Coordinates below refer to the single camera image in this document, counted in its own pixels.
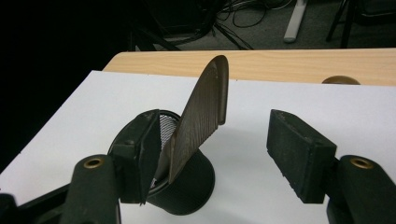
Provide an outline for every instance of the black cable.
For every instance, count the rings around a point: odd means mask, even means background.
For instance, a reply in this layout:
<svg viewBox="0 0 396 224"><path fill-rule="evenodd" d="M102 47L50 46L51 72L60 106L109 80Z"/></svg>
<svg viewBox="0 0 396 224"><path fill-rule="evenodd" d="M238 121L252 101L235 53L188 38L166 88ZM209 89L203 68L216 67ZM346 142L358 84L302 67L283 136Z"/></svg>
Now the black cable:
<svg viewBox="0 0 396 224"><path fill-rule="evenodd" d="M228 6L227 6L227 5L224 5L224 9L220 10L220 11L216 14L216 18L217 18L217 20L219 20L219 21L227 21L228 18L230 18L230 15L231 15L232 10L233 10L233 1L232 1L232 0L227 0L227 1L228 1L228 4L229 4L229 5L228 5ZM226 18L224 18L224 19L220 18L220 17L219 17L219 14L225 13L225 12L227 12Z"/></svg>
<svg viewBox="0 0 396 224"><path fill-rule="evenodd" d="M239 37L235 32L233 32L230 28L228 28L227 26L220 24L218 22L215 22L214 26L222 33L224 34L225 37L227 37L231 42L233 42L239 49L253 49L253 47L251 47L249 45L248 42L246 42L245 40L243 40L241 37ZM239 39L242 43L244 43L245 46L247 46L247 48L242 47L234 38L236 37L237 39Z"/></svg>
<svg viewBox="0 0 396 224"><path fill-rule="evenodd" d="M252 24L249 25L239 25L236 22L236 13L245 9L261 9L262 10L262 16L260 17L260 19ZM265 12L266 12L267 6L264 4L263 1L252 1L251 3L242 5L240 7L238 7L234 13L233 13L233 25L238 27L238 28L249 28L249 27L253 27L257 24L259 24L260 22L262 22L264 20L265 17Z"/></svg>

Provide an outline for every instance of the wooden table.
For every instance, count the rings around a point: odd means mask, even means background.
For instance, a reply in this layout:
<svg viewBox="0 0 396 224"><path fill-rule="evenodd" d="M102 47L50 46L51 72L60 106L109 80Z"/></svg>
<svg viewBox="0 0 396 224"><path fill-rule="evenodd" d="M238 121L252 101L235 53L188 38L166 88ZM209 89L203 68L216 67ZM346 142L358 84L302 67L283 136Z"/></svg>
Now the wooden table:
<svg viewBox="0 0 396 224"><path fill-rule="evenodd" d="M104 71L198 77L220 54L229 60L232 79L321 83L347 76L362 85L396 86L396 49L122 52Z"/></svg>

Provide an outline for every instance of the black equipment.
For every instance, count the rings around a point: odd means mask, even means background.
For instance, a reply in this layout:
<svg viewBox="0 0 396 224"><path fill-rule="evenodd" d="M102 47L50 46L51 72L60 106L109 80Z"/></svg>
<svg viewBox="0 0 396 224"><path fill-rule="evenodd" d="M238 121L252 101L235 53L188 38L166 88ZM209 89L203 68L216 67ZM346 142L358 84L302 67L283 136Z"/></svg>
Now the black equipment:
<svg viewBox="0 0 396 224"><path fill-rule="evenodd" d="M19 207L0 194L0 223L120 223L121 203L152 203L187 215L210 198L215 171L199 146L225 123L228 61L220 55L198 78L181 117L153 109L119 132L107 155L76 164L71 183Z"/></svg>
<svg viewBox="0 0 396 224"><path fill-rule="evenodd" d="M330 224L396 223L396 186L379 164L346 155L297 116L272 110L267 149L303 203L330 198Z"/></svg>
<svg viewBox="0 0 396 224"><path fill-rule="evenodd" d="M129 49L168 50L201 38L211 29L224 0L120 0L119 11L131 30Z"/></svg>

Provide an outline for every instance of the ribbed surface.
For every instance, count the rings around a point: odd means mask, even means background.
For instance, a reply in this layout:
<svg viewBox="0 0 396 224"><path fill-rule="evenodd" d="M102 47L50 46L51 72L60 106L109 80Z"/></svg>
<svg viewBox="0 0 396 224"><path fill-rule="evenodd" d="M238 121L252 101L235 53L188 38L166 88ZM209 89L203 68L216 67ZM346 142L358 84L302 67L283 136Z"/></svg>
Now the ribbed surface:
<svg viewBox="0 0 396 224"><path fill-rule="evenodd" d="M218 56L198 79L170 139L170 183L198 147L225 122L227 93L228 63L224 56Z"/></svg>
<svg viewBox="0 0 396 224"><path fill-rule="evenodd" d="M171 117L167 112L162 112L160 115L161 126L161 149L165 146L166 142L171 138L172 133L177 126L177 120Z"/></svg>

